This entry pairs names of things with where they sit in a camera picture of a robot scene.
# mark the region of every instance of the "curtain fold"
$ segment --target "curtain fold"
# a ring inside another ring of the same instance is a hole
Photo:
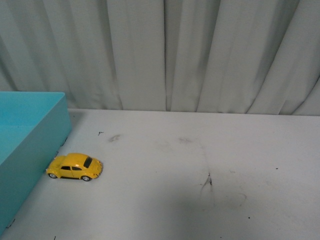
[[[0,90],[70,108],[320,116],[320,1],[3,0]]]

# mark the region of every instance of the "car wheel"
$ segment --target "car wheel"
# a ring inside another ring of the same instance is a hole
[[[91,178],[88,176],[82,176],[81,179],[86,182],[89,182],[91,180]]]
[[[52,178],[52,179],[56,179],[56,178],[57,178],[57,176],[54,175],[54,174],[52,174],[52,173],[49,173],[48,175],[49,175],[49,177]]]

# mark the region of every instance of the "car rear window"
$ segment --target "car rear window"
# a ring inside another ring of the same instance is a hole
[[[84,161],[83,166],[84,166],[86,169],[88,169],[89,166],[90,166],[90,164],[91,164],[91,162],[92,162],[92,158],[88,156],[88,157],[86,158],[86,160]]]

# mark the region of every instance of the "volkswagen beetle model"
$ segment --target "volkswagen beetle model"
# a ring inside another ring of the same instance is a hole
[[[57,156],[46,169],[46,174],[52,179],[82,179],[86,182],[96,179],[102,172],[102,163],[82,153],[69,153],[67,156]]]

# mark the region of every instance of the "car roof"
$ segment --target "car roof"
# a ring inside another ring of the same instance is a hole
[[[61,165],[69,165],[69,166],[79,165],[83,167],[87,157],[89,156],[82,153],[69,153],[67,156],[65,156]]]

